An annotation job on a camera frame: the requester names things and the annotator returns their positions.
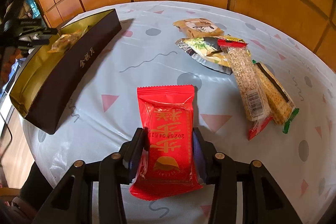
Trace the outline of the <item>red cake packet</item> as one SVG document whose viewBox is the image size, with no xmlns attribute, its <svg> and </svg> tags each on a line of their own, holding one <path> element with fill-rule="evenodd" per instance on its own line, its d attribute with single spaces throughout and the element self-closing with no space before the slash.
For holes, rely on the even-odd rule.
<svg viewBox="0 0 336 224">
<path fill-rule="evenodd" d="M 154 201 L 202 188 L 193 156 L 194 95 L 192 85 L 137 89 L 146 139 L 132 196 Z"/>
</svg>

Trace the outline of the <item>sesame bar clear packet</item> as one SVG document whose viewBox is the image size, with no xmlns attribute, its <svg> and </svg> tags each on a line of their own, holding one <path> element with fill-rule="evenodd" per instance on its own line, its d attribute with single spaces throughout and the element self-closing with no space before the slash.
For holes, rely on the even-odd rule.
<svg viewBox="0 0 336 224">
<path fill-rule="evenodd" d="M 219 39 L 218 45 L 226 54 L 243 102 L 245 116 L 253 123 L 248 130 L 248 140 L 253 139 L 272 120 L 266 94 L 250 57 L 247 43 Z"/>
</svg>

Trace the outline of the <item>cracker pack green ends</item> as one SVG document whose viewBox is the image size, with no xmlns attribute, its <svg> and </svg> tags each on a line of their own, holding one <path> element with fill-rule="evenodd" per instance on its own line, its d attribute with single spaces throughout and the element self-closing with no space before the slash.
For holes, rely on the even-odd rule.
<svg viewBox="0 0 336 224">
<path fill-rule="evenodd" d="M 273 121 L 277 125 L 282 125 L 282 132 L 287 134 L 291 122 L 299 113 L 299 108 L 295 106 L 290 95 L 265 64 L 255 60 L 252 62 L 266 94 Z"/>
</svg>

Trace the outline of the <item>yellow green foil snack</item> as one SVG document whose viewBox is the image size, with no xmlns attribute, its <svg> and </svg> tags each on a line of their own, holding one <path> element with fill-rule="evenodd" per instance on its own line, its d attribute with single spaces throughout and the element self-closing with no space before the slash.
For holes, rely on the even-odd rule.
<svg viewBox="0 0 336 224">
<path fill-rule="evenodd" d="M 201 65 L 213 71 L 231 75 L 232 69 L 229 66 L 226 54 L 218 45 L 218 40 L 220 39 L 228 42 L 244 43 L 243 39 L 224 35 L 204 38 L 182 38 L 177 40 L 175 45 Z"/>
</svg>

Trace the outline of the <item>brown pastry packet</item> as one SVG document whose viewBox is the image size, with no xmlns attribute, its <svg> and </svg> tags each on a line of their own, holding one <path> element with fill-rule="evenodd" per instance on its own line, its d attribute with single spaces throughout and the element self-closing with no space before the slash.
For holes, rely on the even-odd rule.
<svg viewBox="0 0 336 224">
<path fill-rule="evenodd" d="M 187 38 L 204 38 L 224 35 L 224 31 L 205 18 L 178 20 L 173 26 L 179 28 Z"/>
</svg>

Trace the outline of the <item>orange nut snack bag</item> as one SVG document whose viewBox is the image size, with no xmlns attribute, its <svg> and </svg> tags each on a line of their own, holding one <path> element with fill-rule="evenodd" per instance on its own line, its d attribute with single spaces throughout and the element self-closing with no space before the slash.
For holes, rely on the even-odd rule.
<svg viewBox="0 0 336 224">
<path fill-rule="evenodd" d="M 63 34 L 52 44 L 48 53 L 64 53 L 72 48 L 81 37 L 82 33 L 79 31 L 71 34 Z"/>
</svg>

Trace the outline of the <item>gold rectangular tin box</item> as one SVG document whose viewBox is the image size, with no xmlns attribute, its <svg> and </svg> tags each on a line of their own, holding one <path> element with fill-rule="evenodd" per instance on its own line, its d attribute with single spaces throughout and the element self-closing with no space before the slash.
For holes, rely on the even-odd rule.
<svg viewBox="0 0 336 224">
<path fill-rule="evenodd" d="M 80 15 L 61 28 L 50 38 L 48 45 L 29 55 L 17 75 L 10 99 L 19 114 L 42 131 L 54 134 L 72 93 L 120 30 L 115 9 Z M 84 35 L 73 47 L 63 53 L 50 51 L 61 35 L 76 31 L 84 32 Z"/>
</svg>

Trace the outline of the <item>white patterned tablecloth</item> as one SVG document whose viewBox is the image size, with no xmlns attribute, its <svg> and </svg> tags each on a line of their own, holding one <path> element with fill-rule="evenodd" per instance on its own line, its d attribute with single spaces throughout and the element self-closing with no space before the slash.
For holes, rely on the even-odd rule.
<svg viewBox="0 0 336 224">
<path fill-rule="evenodd" d="M 76 160 L 94 162 L 119 150 L 141 126 L 137 88 L 193 85 L 194 124 L 218 151 L 260 160 L 303 223 L 317 223 L 335 198 L 335 73 L 305 46 L 258 20 L 216 7 L 172 1 L 115 5 L 121 33 L 102 51 L 68 102 L 53 135 L 23 122 L 35 162 L 56 185 Z M 273 123 L 248 140 L 233 76 L 201 65 L 176 46 L 174 22 L 211 20 L 244 39 L 252 58 L 275 75 L 299 114 L 289 132 Z"/>
</svg>

